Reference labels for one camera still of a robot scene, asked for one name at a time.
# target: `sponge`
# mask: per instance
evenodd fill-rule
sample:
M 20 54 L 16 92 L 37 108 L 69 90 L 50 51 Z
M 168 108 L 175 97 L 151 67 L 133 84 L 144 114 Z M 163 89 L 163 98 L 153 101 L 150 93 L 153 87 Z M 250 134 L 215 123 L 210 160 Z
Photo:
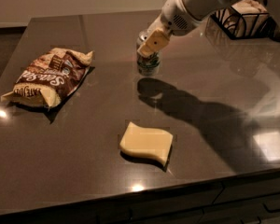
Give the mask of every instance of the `sponge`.
M 119 146 L 129 156 L 152 159 L 165 166 L 172 140 L 173 136 L 165 130 L 142 128 L 130 122 Z

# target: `floor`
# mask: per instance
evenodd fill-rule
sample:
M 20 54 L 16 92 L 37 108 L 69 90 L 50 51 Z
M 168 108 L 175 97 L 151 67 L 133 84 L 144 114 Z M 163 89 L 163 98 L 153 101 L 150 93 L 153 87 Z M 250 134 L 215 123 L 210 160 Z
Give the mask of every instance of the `floor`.
M 24 28 L 0 29 L 0 76 L 17 47 Z M 263 220 L 262 224 L 280 224 L 280 217 Z

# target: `dark tabletop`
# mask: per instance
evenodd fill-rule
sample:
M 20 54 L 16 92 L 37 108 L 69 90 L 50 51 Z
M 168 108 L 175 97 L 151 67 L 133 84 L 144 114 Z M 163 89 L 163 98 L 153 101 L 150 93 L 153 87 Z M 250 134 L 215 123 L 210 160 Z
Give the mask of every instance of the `dark tabletop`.
M 52 48 L 94 50 L 93 69 L 58 108 L 0 102 L 0 214 L 280 168 L 280 44 L 229 40 L 212 20 L 172 37 L 141 77 L 136 38 L 158 11 L 32 19 L 0 96 Z M 166 169 L 130 159 L 128 123 L 174 136 Z

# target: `can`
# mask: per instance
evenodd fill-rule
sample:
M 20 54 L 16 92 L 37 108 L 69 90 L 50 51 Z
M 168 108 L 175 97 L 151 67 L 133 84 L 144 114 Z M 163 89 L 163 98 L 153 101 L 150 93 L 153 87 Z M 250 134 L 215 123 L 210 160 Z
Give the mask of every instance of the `can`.
M 138 39 L 136 48 L 140 48 L 141 44 L 147 39 L 147 30 L 141 31 Z M 159 73 L 160 68 L 160 53 L 155 52 L 149 57 L 143 57 L 137 52 L 137 65 L 139 73 L 144 77 L 152 77 Z

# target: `brown snack bag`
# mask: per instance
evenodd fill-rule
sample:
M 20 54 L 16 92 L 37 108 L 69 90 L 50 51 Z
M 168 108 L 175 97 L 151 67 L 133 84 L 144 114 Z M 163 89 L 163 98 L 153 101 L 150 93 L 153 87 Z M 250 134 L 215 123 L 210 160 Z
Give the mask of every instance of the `brown snack bag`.
M 57 106 L 77 89 L 87 75 L 92 54 L 52 49 L 28 65 L 13 91 L 2 95 L 1 101 L 48 109 Z

